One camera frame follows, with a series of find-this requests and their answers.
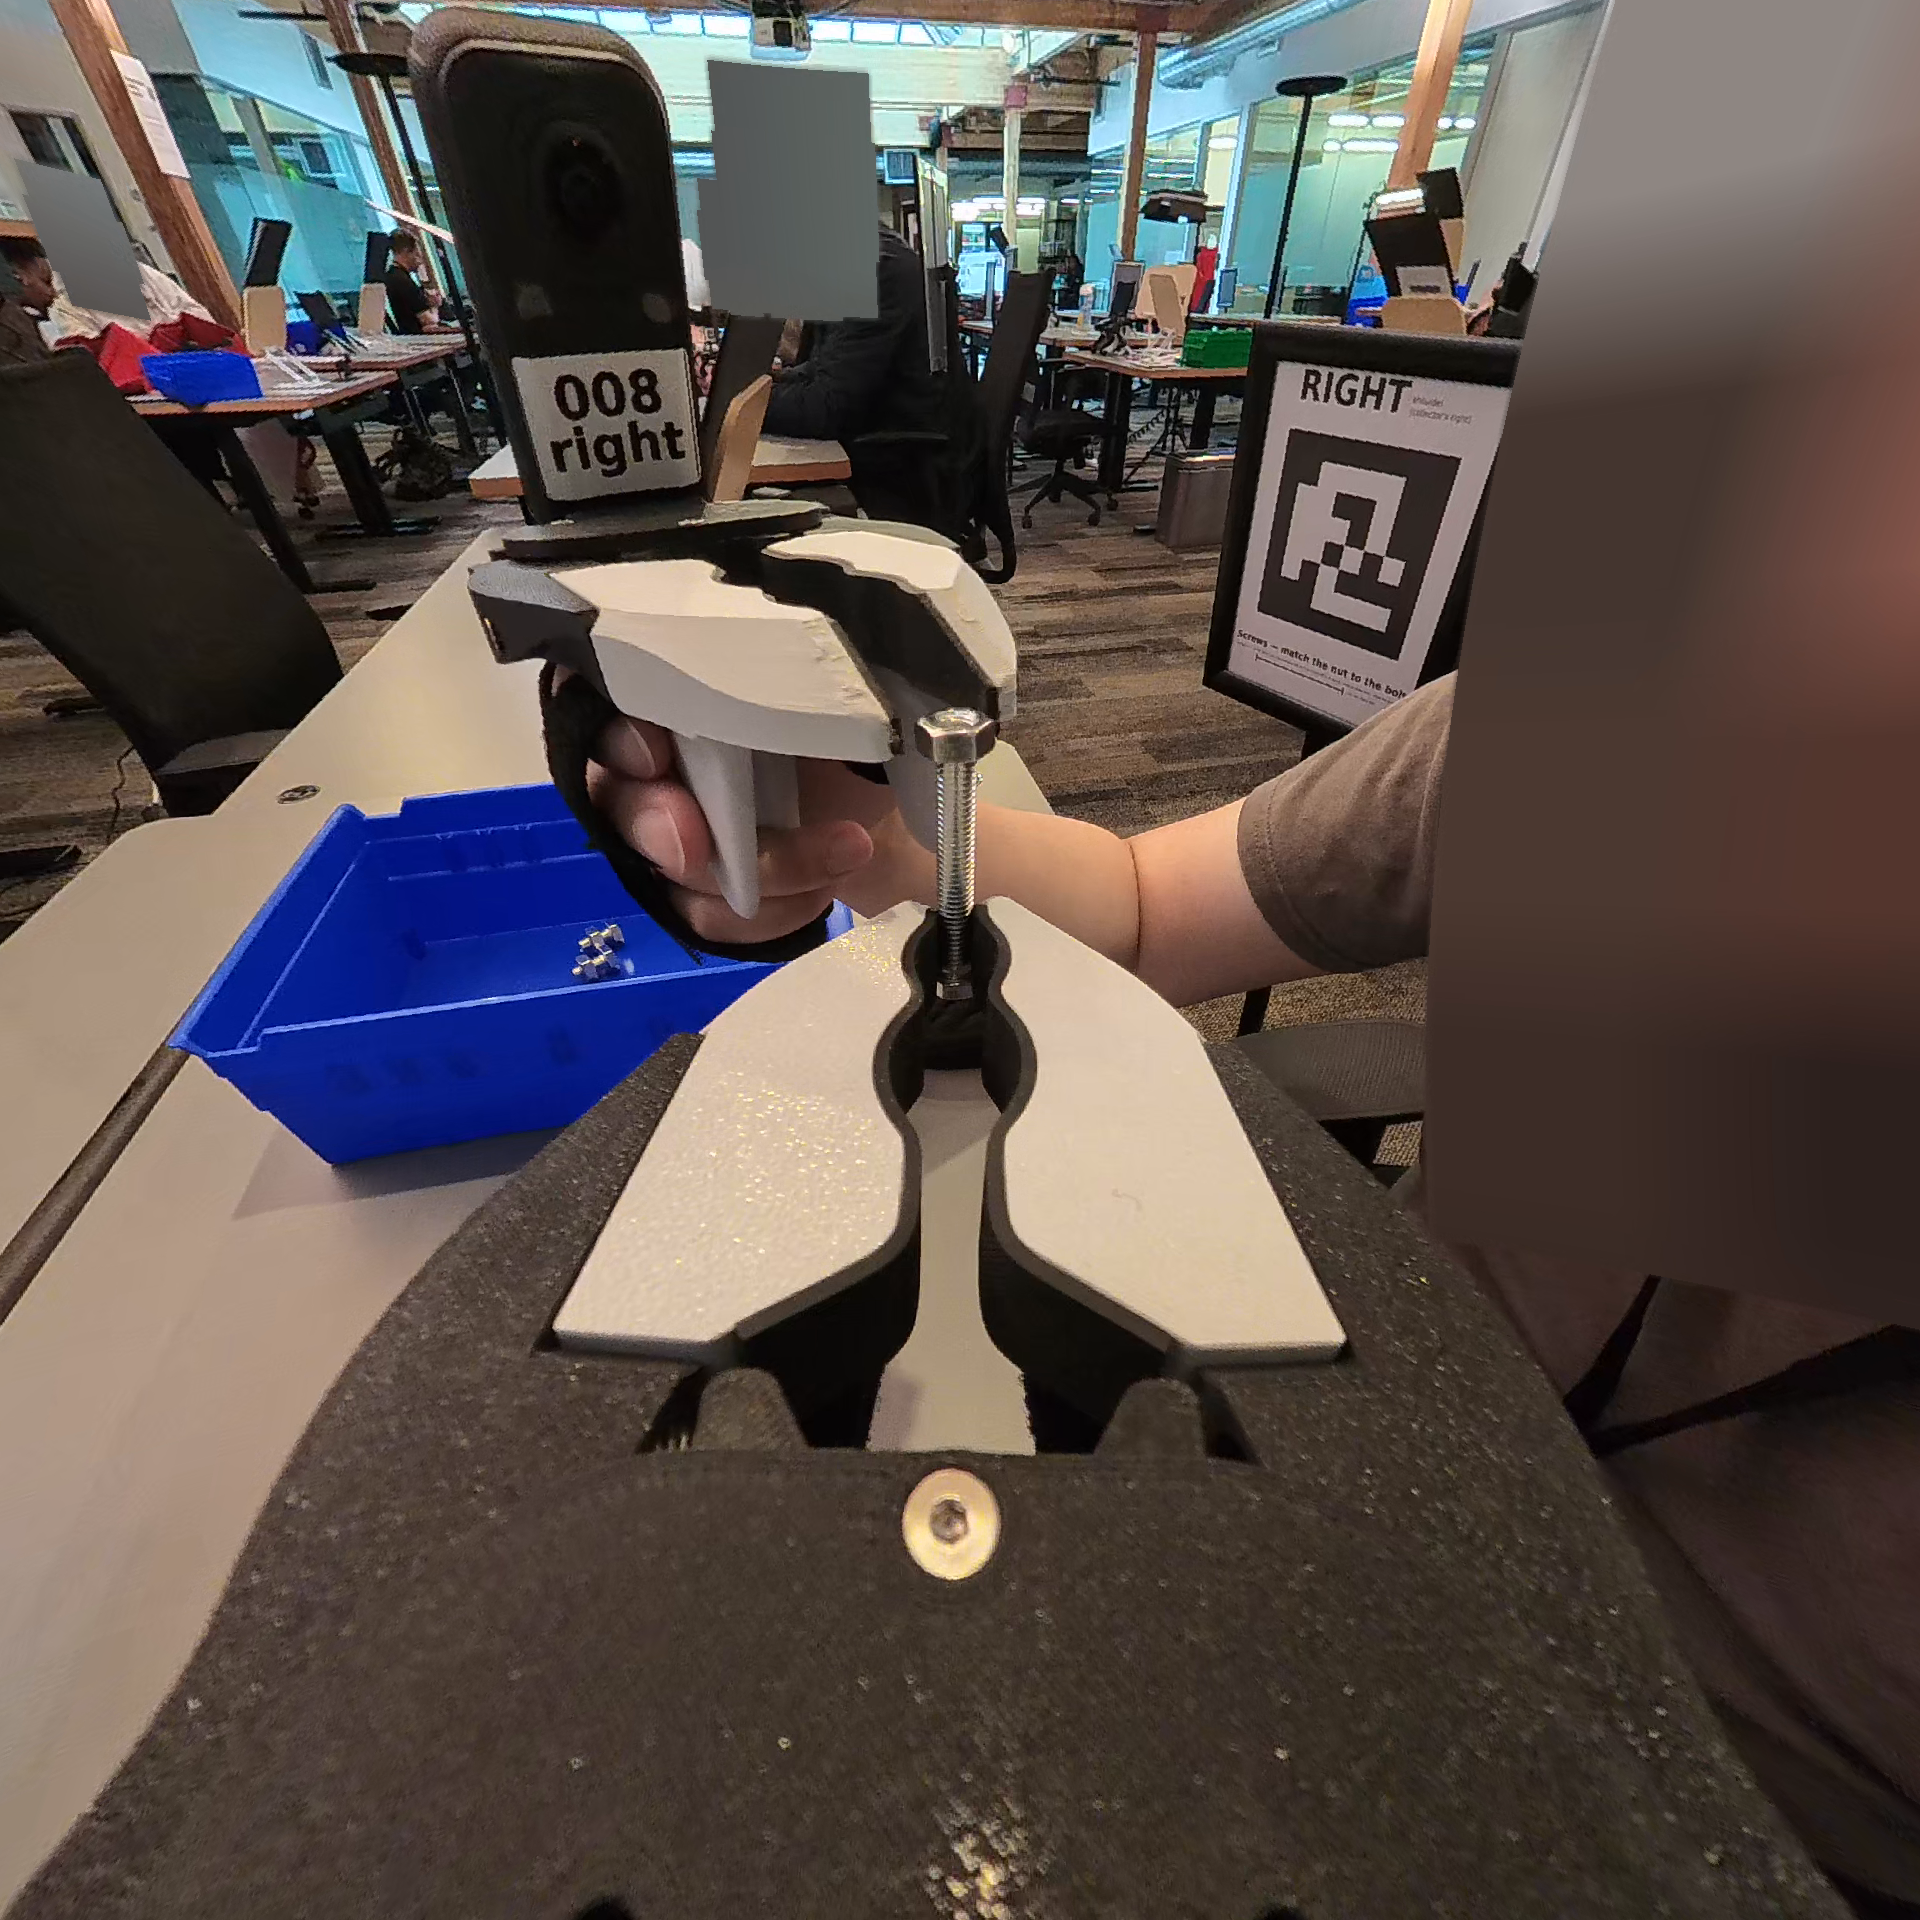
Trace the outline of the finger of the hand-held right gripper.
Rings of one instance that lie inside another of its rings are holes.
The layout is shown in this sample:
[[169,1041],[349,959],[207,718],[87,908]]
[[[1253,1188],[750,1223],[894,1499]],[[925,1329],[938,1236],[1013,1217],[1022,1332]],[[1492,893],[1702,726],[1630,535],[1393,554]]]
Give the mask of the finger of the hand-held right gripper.
[[761,587],[829,617],[898,725],[938,709],[1001,722],[1017,644],[992,589],[918,527],[818,527],[761,550]]
[[565,567],[560,585],[591,605],[591,665],[618,714],[751,753],[892,759],[896,719],[828,612],[706,559]]

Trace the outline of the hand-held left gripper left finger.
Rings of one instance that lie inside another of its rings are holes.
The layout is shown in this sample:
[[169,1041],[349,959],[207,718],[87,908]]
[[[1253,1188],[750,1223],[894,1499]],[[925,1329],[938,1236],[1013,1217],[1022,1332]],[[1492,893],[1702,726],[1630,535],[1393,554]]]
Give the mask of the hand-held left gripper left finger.
[[566,1350],[719,1363],[905,1246],[905,1113],[880,1049],[921,1006],[901,902],[709,1021],[575,1283]]

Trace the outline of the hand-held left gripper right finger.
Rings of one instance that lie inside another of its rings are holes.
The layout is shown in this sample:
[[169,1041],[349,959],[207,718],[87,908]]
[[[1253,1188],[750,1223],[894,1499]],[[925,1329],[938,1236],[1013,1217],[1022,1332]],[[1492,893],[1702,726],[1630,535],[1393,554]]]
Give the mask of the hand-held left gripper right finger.
[[1332,1361],[1346,1335],[1193,1026],[1032,909],[977,908],[998,1246],[1178,1372]]

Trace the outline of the long silver hex bolt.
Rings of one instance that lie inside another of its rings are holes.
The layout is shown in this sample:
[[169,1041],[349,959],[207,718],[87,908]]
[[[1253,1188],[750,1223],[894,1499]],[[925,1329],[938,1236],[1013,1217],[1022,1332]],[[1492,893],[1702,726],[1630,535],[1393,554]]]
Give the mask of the long silver hex bolt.
[[918,719],[918,747],[935,783],[935,915],[942,935],[942,971],[970,971],[970,919],[976,909],[976,780],[992,755],[998,725],[967,706],[930,711]]

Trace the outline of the blue plastic bin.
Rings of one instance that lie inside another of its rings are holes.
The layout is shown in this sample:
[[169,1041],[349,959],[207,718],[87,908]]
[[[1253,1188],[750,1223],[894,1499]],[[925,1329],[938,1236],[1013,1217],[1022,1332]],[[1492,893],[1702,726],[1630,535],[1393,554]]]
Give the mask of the blue plastic bin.
[[[607,922],[631,974],[570,978]],[[773,971],[679,947],[551,783],[509,783],[336,806],[170,1044],[349,1163],[560,1130]]]

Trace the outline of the person's right hand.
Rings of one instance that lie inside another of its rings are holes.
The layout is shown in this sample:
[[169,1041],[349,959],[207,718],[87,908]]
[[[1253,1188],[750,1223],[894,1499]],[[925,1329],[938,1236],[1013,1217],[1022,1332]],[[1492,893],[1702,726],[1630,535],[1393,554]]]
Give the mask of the person's right hand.
[[767,947],[834,902],[863,917],[935,902],[937,859],[905,827],[886,783],[834,759],[802,759],[798,774],[799,820],[759,827],[759,908],[738,917],[722,898],[713,834],[672,735],[617,715],[586,766],[591,803],[655,866],[682,922],[713,945]]

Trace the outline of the wooden top desk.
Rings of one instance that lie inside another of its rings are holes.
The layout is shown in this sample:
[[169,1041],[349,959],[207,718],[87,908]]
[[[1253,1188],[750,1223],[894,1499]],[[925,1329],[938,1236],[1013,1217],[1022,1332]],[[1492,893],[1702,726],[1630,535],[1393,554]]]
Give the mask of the wooden top desk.
[[1062,364],[1103,380],[1102,427],[1097,445],[1095,483],[1106,506],[1118,508],[1120,493],[1134,483],[1134,457],[1128,454],[1134,431],[1134,396],[1145,387],[1170,396],[1167,422],[1159,438],[1142,454],[1145,460],[1175,447],[1206,453],[1212,447],[1218,397],[1240,397],[1247,365],[1194,367],[1167,351],[1100,351],[1095,348],[1065,348]]
[[428,522],[397,519],[390,500],[377,487],[373,462],[358,438],[358,425],[380,417],[393,396],[415,401],[429,382],[454,378],[472,365],[476,355],[463,342],[440,334],[400,340],[393,355],[374,358],[344,358],[342,355],[270,355],[255,358],[254,367],[263,382],[261,396],[192,404],[144,394],[130,397],[128,404],[152,425],[202,431],[221,457],[231,454],[240,462],[236,470],[242,477],[240,497],[247,508],[272,511],[268,522],[257,524],[261,533],[278,537],[285,533],[285,524],[278,519],[255,463],[240,445],[237,430],[278,422],[290,425],[297,436],[325,445],[366,537],[420,537]]
[[[850,481],[850,460],[837,441],[762,436],[751,457],[750,489],[829,487],[845,481]],[[469,474],[469,492],[479,500],[521,497],[512,445],[492,453]]]

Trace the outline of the grey trash bin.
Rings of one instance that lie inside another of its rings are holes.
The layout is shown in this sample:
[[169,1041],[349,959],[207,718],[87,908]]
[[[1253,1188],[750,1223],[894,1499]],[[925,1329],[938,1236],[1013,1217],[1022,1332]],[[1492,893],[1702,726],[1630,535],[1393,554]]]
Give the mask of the grey trash bin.
[[1231,502],[1233,447],[1172,451],[1159,481],[1154,540],[1175,554],[1220,549]]

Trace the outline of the person's grey t-shirt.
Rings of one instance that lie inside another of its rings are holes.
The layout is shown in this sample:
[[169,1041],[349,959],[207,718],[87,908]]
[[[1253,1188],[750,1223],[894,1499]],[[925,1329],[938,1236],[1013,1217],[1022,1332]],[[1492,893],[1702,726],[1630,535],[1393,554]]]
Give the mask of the person's grey t-shirt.
[[[1242,878],[1324,971],[1428,951],[1453,676],[1262,783]],[[1448,1242],[1608,1481],[1671,1635],[1782,1821],[1872,1916],[1918,1893],[1916,1307]]]

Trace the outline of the framed marker sign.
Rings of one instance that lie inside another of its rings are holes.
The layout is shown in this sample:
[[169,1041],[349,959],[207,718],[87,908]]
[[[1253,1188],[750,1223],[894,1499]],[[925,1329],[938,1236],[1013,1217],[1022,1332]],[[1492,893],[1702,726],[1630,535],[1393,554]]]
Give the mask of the framed marker sign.
[[1254,327],[1205,683],[1342,735],[1455,667],[1520,342]]

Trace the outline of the black mesh office chair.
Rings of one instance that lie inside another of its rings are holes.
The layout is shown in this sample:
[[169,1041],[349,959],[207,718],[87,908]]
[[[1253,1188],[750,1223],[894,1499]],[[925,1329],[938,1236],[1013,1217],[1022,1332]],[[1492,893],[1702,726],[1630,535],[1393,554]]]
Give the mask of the black mesh office chair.
[[342,679],[319,614],[82,351],[2,370],[2,594],[175,818]]

